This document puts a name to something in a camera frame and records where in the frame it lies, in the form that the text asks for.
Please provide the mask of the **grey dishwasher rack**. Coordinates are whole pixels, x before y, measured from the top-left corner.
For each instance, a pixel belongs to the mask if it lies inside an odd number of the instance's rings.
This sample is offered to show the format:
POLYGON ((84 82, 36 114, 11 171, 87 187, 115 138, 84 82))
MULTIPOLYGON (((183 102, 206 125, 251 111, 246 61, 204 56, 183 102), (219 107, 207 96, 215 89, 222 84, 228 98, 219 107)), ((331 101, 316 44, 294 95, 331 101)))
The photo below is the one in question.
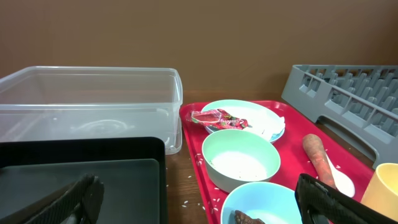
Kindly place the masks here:
POLYGON ((373 161, 397 162, 397 66, 293 65, 282 98, 373 161))

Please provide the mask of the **light blue bowl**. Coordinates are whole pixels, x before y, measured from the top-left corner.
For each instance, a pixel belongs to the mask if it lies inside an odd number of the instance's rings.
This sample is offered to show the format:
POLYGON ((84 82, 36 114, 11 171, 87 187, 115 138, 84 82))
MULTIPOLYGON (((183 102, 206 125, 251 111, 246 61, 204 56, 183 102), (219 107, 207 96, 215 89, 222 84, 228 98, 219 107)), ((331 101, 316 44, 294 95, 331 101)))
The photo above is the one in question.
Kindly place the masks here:
POLYGON ((271 182, 250 182, 234 189, 223 203, 220 223, 234 223, 237 210, 266 224, 302 224, 295 192, 271 182))

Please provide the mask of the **mint green bowl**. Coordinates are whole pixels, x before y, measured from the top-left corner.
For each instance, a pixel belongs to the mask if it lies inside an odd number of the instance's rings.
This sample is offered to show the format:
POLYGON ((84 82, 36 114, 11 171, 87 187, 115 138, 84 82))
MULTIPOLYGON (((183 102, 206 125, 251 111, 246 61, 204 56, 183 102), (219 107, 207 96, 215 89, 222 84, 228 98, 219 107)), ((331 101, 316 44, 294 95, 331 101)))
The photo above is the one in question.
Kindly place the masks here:
POLYGON ((268 182, 281 166, 274 145, 247 131, 216 131, 205 138, 201 152, 210 180, 227 193, 249 182, 268 182))

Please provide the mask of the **clear plastic bin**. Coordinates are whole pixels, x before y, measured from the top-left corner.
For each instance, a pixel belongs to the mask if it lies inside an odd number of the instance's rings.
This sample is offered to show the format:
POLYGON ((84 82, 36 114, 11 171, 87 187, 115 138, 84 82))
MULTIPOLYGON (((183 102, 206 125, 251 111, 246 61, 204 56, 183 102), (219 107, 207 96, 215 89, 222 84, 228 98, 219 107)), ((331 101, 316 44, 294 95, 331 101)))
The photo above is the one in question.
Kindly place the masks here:
POLYGON ((182 146, 172 68, 27 67, 1 79, 1 141, 156 137, 182 146))

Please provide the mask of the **light blue plate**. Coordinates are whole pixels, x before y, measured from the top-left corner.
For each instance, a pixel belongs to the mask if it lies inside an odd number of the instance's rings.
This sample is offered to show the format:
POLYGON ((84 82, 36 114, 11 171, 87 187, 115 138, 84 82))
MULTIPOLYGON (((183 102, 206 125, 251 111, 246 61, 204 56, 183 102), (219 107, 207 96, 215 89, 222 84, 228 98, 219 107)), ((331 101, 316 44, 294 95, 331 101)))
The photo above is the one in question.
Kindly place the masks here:
POLYGON ((285 118, 257 103, 243 100, 218 100, 208 103, 202 111, 213 109, 222 109, 234 117, 246 119, 249 126, 243 131, 257 134, 271 143, 281 138, 285 131, 285 118))

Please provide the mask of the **white plastic spoon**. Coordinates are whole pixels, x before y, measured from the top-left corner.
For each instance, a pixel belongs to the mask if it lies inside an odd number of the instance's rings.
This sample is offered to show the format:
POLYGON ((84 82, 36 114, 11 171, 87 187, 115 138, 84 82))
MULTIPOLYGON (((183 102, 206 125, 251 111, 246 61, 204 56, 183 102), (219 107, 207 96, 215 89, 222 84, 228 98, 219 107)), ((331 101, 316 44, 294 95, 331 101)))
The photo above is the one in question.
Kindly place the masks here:
POLYGON ((330 165, 331 173, 335 181, 336 188, 348 197, 353 198, 355 195, 355 187, 353 181, 344 173, 339 171, 331 162, 328 155, 326 155, 330 165))

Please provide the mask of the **white napkin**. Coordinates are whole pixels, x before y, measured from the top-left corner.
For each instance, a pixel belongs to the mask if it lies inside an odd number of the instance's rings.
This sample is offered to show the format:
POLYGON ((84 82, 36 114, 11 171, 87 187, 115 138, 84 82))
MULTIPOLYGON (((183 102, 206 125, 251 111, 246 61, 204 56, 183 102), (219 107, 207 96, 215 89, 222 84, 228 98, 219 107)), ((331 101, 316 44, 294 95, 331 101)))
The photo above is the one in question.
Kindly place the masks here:
POLYGON ((252 110, 246 118, 249 126, 244 131, 256 134, 269 142, 278 140, 285 131, 285 118, 270 110, 252 110))

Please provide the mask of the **brown food scrap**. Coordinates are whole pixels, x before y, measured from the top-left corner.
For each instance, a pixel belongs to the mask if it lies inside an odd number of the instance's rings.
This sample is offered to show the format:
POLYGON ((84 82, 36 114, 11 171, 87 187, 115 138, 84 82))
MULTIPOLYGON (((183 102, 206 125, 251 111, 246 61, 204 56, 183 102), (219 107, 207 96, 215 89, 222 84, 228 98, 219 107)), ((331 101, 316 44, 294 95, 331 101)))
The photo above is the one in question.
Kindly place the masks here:
POLYGON ((251 218, 239 210, 234 211, 234 220, 236 224, 265 224, 261 219, 251 218))

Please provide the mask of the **red snack wrapper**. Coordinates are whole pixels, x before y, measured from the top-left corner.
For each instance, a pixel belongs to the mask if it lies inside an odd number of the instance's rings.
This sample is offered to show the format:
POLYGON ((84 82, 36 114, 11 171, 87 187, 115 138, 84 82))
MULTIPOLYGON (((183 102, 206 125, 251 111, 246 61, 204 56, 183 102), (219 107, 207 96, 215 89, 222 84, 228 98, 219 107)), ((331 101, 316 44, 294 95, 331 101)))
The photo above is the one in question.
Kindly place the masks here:
POLYGON ((186 116, 187 121, 204 127, 243 130, 249 126, 246 119, 237 118, 222 109, 208 111, 192 111, 186 116))

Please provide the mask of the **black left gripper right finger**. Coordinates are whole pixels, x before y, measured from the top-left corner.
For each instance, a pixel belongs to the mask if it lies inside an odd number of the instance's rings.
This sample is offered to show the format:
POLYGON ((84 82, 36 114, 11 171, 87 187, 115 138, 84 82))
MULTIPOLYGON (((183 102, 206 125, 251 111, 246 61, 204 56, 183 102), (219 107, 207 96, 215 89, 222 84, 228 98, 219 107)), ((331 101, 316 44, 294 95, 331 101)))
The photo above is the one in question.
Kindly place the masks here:
POLYGON ((397 224, 308 174, 300 174, 295 199, 303 224, 397 224))

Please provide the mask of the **red serving tray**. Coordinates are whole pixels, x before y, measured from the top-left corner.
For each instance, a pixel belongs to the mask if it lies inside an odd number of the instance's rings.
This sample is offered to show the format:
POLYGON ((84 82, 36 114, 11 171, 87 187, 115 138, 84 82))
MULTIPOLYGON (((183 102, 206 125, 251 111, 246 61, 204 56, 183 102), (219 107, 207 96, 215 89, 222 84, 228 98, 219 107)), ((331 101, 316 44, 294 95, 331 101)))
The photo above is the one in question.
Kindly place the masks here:
MULTIPOLYGON (((321 140, 326 149, 328 157, 338 170, 346 174, 354 183, 354 199, 360 201, 368 186, 374 171, 360 160, 350 154, 345 148, 334 142, 332 138, 318 129, 312 122, 301 115, 291 106, 278 101, 257 101, 279 116, 285 118, 286 129, 281 138, 274 143, 281 158, 281 167, 271 182, 294 189, 299 174, 307 173, 313 177, 317 176, 315 168, 308 160, 302 147, 302 139, 307 134, 315 134, 321 140)), ((193 160, 193 168, 197 177, 198 186, 205 207, 205 213, 209 223, 219 223, 221 218, 221 206, 227 197, 227 193, 220 190, 209 178, 205 158, 202 154, 202 144, 209 133, 203 126, 187 121, 191 111, 200 111, 207 105, 204 103, 192 103, 182 106, 180 118, 187 140, 188 151, 193 160)))

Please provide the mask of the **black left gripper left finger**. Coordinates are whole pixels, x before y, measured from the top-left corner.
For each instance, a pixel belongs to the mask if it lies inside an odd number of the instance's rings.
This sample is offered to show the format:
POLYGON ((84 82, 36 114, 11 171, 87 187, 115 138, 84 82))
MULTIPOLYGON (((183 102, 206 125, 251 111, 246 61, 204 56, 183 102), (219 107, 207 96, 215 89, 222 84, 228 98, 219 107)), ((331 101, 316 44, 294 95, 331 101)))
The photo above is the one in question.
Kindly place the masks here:
POLYGON ((1 219, 1 224, 96 224, 104 198, 104 183, 85 174, 46 197, 1 219))

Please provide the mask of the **orange carrot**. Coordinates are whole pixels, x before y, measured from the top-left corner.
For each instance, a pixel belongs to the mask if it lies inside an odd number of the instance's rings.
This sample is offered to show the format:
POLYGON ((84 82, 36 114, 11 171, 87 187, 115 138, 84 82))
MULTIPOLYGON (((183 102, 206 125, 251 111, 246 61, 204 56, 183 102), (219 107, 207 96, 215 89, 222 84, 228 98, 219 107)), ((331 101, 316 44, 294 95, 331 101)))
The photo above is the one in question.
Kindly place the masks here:
POLYGON ((336 189, 322 140, 315 134, 308 134, 303 138, 302 145, 318 174, 318 179, 336 189))

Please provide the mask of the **black tray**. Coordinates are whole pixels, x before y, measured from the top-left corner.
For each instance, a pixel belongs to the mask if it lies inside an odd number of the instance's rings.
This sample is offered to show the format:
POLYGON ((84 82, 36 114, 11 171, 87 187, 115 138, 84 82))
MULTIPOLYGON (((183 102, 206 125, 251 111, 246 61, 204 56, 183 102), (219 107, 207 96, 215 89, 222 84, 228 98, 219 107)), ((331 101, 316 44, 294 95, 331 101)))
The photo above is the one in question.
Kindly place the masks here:
POLYGON ((168 222, 154 137, 4 142, 2 223, 168 222))

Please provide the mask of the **yellow plastic cup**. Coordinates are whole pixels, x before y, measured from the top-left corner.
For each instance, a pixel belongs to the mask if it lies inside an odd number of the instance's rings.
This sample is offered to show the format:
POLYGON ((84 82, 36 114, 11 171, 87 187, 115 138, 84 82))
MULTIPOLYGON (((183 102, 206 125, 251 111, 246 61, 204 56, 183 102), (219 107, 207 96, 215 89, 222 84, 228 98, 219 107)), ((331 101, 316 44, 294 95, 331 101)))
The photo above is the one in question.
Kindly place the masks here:
POLYGON ((397 221, 397 178, 397 164, 379 164, 365 190, 361 203, 397 221))

